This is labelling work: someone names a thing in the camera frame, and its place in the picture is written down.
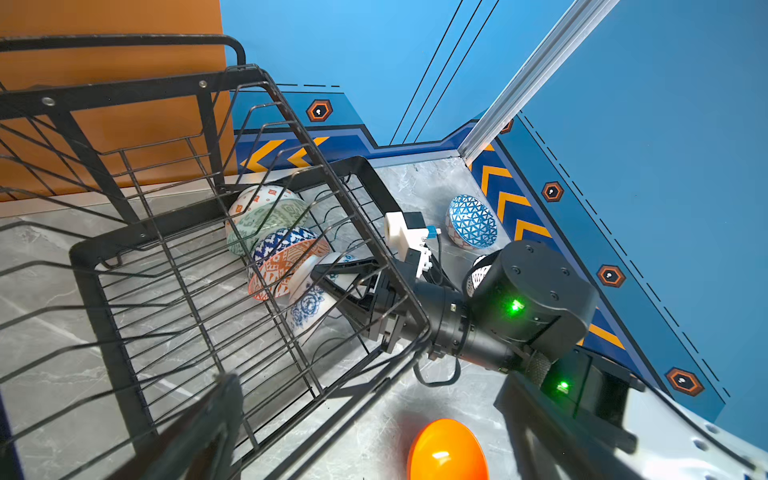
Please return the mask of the orange plastic bowl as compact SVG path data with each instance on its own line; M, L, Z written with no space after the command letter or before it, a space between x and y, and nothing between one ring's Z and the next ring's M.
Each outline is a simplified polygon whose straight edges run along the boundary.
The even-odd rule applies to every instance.
M407 478L488 480L490 476L485 454L472 431L456 420L439 419L412 442Z

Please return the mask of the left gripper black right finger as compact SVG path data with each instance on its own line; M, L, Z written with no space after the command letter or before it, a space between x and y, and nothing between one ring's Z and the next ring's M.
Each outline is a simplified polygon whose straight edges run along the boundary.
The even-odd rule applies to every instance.
M494 402L523 479L638 479L522 374L507 375Z

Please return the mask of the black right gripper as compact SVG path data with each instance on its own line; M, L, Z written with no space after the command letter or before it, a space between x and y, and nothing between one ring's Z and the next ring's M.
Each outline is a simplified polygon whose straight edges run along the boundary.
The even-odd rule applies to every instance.
M417 340L426 328L425 319L412 315L418 301L402 293L391 269L378 275L370 310L365 316L366 335L380 343L383 351L394 354L399 343Z

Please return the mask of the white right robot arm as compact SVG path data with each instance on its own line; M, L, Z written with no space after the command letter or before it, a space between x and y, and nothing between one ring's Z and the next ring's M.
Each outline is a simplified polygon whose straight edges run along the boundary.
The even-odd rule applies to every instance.
M477 265L472 290L389 261L377 310L404 300L392 340L502 373L494 406L524 479L763 479L767 454L631 369L583 345L599 294L547 246L514 242Z

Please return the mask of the green patterned ceramic bowl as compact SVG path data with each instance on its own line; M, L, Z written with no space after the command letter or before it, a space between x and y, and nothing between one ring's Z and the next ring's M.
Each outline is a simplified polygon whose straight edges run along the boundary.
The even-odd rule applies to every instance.
M296 193L280 186L254 185L245 189L224 220L228 250L245 255L277 230L307 225L308 208Z

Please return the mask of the red patterned ceramic bowl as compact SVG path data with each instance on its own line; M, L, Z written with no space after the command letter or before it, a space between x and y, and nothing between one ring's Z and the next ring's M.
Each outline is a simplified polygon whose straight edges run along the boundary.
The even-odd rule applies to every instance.
M281 228L267 235L251 251L248 294L257 301L289 293L288 283L301 264L331 251L325 238L303 227Z

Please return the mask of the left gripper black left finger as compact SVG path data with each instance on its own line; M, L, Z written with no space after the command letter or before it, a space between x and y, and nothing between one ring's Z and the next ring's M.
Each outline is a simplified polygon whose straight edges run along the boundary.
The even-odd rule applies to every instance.
M227 479L242 422L239 376L219 376L213 388L164 432L113 472L112 479Z

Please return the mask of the white lattice patterned bowl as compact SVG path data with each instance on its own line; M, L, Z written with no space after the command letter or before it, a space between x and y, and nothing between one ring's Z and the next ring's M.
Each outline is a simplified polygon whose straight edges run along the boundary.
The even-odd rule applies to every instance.
M497 252L477 257L463 280L463 292L471 298L479 285L484 280L493 262L498 256Z

